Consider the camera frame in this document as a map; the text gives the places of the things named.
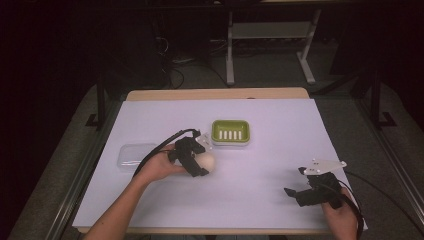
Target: wire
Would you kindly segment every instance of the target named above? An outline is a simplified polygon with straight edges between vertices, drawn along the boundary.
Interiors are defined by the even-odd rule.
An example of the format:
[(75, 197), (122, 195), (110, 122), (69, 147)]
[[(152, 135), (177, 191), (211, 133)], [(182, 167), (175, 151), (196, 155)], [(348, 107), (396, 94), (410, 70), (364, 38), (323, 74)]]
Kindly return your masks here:
[(160, 41), (165, 42), (166, 47), (163, 50), (163, 52), (158, 52), (162, 56), (165, 55), (165, 53), (168, 51), (168, 48), (169, 48), (169, 42), (168, 42), (168, 40), (166, 40), (166, 38), (163, 38), (163, 37), (156, 37), (156, 40), (160, 40)]
[[(240, 52), (243, 52), (243, 51), (244, 52), (247, 52), (248, 51), (245, 48), (239, 46), (243, 42), (246, 45), (249, 45), (249, 43), (247, 41), (242, 41), (242, 39), (237, 39), (237, 40), (234, 40), (233, 41), (233, 44), (232, 44), (232, 46), (233, 46), (233, 56), (235, 58), (248, 58), (248, 57), (255, 56), (256, 55), (255, 53), (240, 53)], [(222, 56), (222, 55), (218, 55), (218, 53), (220, 53), (223, 50), (226, 50), (225, 47), (227, 45), (228, 45), (228, 42), (225, 42), (220, 47), (217, 47), (217, 48), (211, 50), (210, 53), (209, 53), (210, 56), (212, 56), (212, 57)]]
[(226, 81), (221, 77), (221, 75), (215, 70), (215, 69), (213, 69), (212, 67), (210, 67), (210, 66), (207, 66), (207, 65), (202, 65), (202, 64), (190, 64), (190, 65), (184, 65), (184, 66), (177, 66), (176, 68), (183, 68), (183, 67), (204, 67), (204, 68), (207, 68), (207, 69), (209, 69), (209, 70), (211, 70), (212, 72), (214, 72), (218, 77), (219, 77), (219, 79), (226, 85), (226, 86), (228, 86), (227, 85), (227, 83), (226, 83)]
[(178, 89), (178, 88), (180, 88), (180, 87), (183, 85), (183, 83), (184, 83), (184, 81), (185, 81), (184, 74), (183, 74), (181, 71), (178, 71), (178, 70), (177, 70), (177, 69), (175, 69), (175, 68), (172, 68), (172, 69), (171, 69), (171, 71), (177, 72), (177, 73), (179, 73), (179, 74), (181, 75), (181, 83), (180, 83), (180, 84), (178, 84), (177, 86), (174, 86), (174, 83), (172, 82), (172, 79), (171, 79), (171, 78), (169, 79), (169, 81), (170, 81), (170, 83), (171, 83), (172, 88), (173, 88), (173, 89)]
[(387, 199), (389, 199), (400, 211), (402, 211), (402, 213), (408, 218), (408, 220), (414, 225), (414, 227), (417, 229), (417, 231), (421, 234), (421, 236), (424, 237), (424, 232), (421, 230), (421, 228), (419, 227), (419, 225), (417, 223), (415, 223), (415, 221), (412, 219), (412, 217), (406, 212), (405, 209), (402, 208), (402, 206), (396, 202), (392, 197), (389, 196), (389, 194), (383, 192), (383, 190), (381, 190), (380, 188), (378, 188), (376, 185), (372, 184), (370, 181), (366, 180), (365, 178), (349, 172), (349, 171), (345, 171), (346, 174), (349, 174), (351, 176), (354, 176), (360, 180), (362, 180), (363, 182), (367, 183), (368, 185), (370, 185), (371, 187), (373, 187), (375, 190), (377, 190), (378, 192), (380, 192), (381, 194), (383, 194)]
[(185, 58), (185, 59), (180, 59), (180, 60), (173, 59), (172, 60), (172, 63), (175, 63), (175, 64), (186, 64), (186, 63), (189, 63), (189, 62), (193, 62), (195, 60), (196, 60), (195, 58)]
[(360, 239), (362, 232), (364, 230), (364, 217), (362, 216), (362, 213), (359, 210), (359, 207), (357, 207), (355, 203), (352, 200), (350, 200), (348, 196), (344, 194), (341, 194), (339, 198), (341, 198), (343, 201), (345, 201), (345, 203), (347, 203), (347, 205), (349, 205), (349, 207), (352, 209), (353, 213), (355, 214), (356, 219), (358, 219), (358, 229), (356, 230), (356, 238)]
[(224, 49), (225, 48), (225, 46), (227, 46), (228, 45), (228, 43), (227, 43), (227, 41), (226, 40), (219, 40), (219, 42), (224, 42), (223, 44), (221, 44), (220, 46), (218, 46), (217, 48), (215, 48), (215, 49), (212, 49), (212, 50), (210, 50), (210, 54), (214, 54), (215, 52), (219, 52), (219, 51), (221, 51), (222, 49)]
[(353, 193), (353, 191), (352, 191), (352, 188), (350, 188), (346, 183), (344, 183), (344, 182), (342, 182), (342, 181), (340, 181), (340, 180), (338, 180), (339, 181), (339, 183), (341, 183), (341, 184), (343, 184), (346, 188), (347, 188), (347, 190), (349, 190), (349, 192), (350, 192), (350, 194), (353, 196), (353, 198), (355, 199), (355, 201), (358, 203), (358, 208), (359, 208), (359, 211), (360, 212), (362, 212), (362, 209), (361, 209), (361, 202), (359, 201), (359, 199), (355, 196), (355, 194)]
[(147, 161), (149, 161), (154, 155), (158, 154), (162, 150), (162, 148), (164, 148), (166, 145), (168, 145), (169, 143), (171, 143), (172, 141), (174, 141), (175, 139), (177, 139), (178, 137), (180, 137), (186, 132), (192, 132), (193, 137), (198, 137), (200, 135), (199, 131), (197, 131), (196, 129), (191, 129), (191, 128), (186, 130), (181, 130), (177, 132), (176, 134), (172, 135), (171, 137), (163, 141), (161, 144), (159, 144), (157, 147), (155, 147), (149, 154), (147, 154), (146, 157), (143, 158), (140, 164), (138, 164), (133, 177), (135, 177), (135, 175), (137, 175), (140, 172), (141, 168), (147, 163)]
[(239, 45), (241, 46), (234, 47), (233, 56), (235, 58), (251, 58), (257, 56), (261, 53), (258, 51), (260, 49), (260, 46), (257, 43), (258, 39), (245, 39), (245, 41), (240, 42)]

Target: white table surface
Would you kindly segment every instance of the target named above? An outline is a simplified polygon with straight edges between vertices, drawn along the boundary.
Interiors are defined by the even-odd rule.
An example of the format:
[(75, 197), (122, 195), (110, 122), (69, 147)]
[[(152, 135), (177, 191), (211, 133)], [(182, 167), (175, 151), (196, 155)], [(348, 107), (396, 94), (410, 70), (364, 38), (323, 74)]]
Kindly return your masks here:
[[(250, 143), (245, 147), (214, 147), (216, 169), (204, 177), (180, 174), (151, 184), (129, 230), (328, 231), (320, 206), (299, 207), (284, 192), (284, 187), (310, 189), (298, 168), (309, 166), (313, 158), (338, 161), (312, 99), (124, 102), (73, 226), (83, 232), (90, 228), (130, 181), (132, 173), (122, 171), (117, 164), (122, 146), (160, 144), (187, 128), (211, 133), (212, 123), (218, 119), (246, 120)], [(333, 173), (348, 183), (343, 170)]]

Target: finger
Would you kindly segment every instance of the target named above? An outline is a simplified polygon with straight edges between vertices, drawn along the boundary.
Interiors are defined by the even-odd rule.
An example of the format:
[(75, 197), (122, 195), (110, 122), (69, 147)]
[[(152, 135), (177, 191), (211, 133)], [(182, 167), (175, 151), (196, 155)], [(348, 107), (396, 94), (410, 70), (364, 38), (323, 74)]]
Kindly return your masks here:
[(328, 202), (321, 203), (321, 208), (324, 211), (324, 213), (328, 212), (329, 210), (333, 210), (333, 208)]
[(346, 195), (350, 200), (352, 200), (352, 196), (350, 195), (350, 192), (349, 192), (349, 190), (347, 188), (342, 187), (341, 194)]
[(182, 167), (182, 166), (176, 166), (176, 165), (174, 165), (172, 167), (172, 173), (186, 173), (186, 172), (187, 172), (187, 170), (184, 167)]
[(175, 144), (168, 144), (165, 147), (163, 147), (161, 150), (167, 151), (167, 150), (173, 150), (173, 149), (175, 149)]

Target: human arm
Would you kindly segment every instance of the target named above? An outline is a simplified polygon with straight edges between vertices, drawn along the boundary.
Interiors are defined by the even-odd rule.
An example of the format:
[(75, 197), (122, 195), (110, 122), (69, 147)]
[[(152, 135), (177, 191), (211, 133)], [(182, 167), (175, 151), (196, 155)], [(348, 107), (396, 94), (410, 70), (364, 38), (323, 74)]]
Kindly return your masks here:
[[(342, 188), (341, 193), (352, 199), (346, 188)], [(343, 201), (342, 206), (337, 209), (333, 209), (328, 202), (321, 204), (321, 207), (337, 240), (356, 240), (358, 221), (347, 203)]]
[(84, 239), (123, 239), (138, 201), (147, 186), (171, 174), (186, 172), (183, 167), (176, 166), (168, 160), (166, 150), (173, 148), (174, 145), (167, 145), (163, 148), (165, 151), (147, 161), (121, 195), (90, 228)]

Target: white metal frame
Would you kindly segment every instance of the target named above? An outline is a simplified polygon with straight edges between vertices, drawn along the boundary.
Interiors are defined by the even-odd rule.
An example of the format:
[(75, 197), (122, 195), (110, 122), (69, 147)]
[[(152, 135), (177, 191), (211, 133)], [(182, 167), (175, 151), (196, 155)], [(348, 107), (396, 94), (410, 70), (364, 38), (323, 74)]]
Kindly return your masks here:
[[(233, 23), (233, 13), (229, 13), (229, 20), (228, 20), (228, 47), (227, 47), (227, 57), (226, 57), (226, 67), (227, 67), (227, 85), (234, 85), (234, 65), (233, 65), (233, 39), (251, 39), (251, 38), (305, 38), (306, 43), (305, 47), (302, 51), (297, 52), (297, 57), (300, 63), (300, 66), (302, 67), (303, 73), (305, 75), (306, 81), (308, 84), (314, 84), (315, 78), (312, 74), (312, 71), (309, 67), (307, 56), (309, 53), (309, 49), (312, 44), (312, 40), (315, 35), (315, 30), (318, 25), (319, 16), (321, 14), (321, 9), (315, 10), (314, 16), (312, 21), (308, 22), (285, 22), (285, 23), (266, 23), (258, 25), (258, 23)], [(258, 29), (259, 27), (262, 28), (269, 28), (276, 30), (275, 32), (272, 31), (265, 31), (266, 33), (259, 33), (255, 34), (253, 31), (249, 31), (248, 33), (240, 32), (240, 29), (246, 30), (246, 26), (251, 29), (254, 29), (256, 27)]]

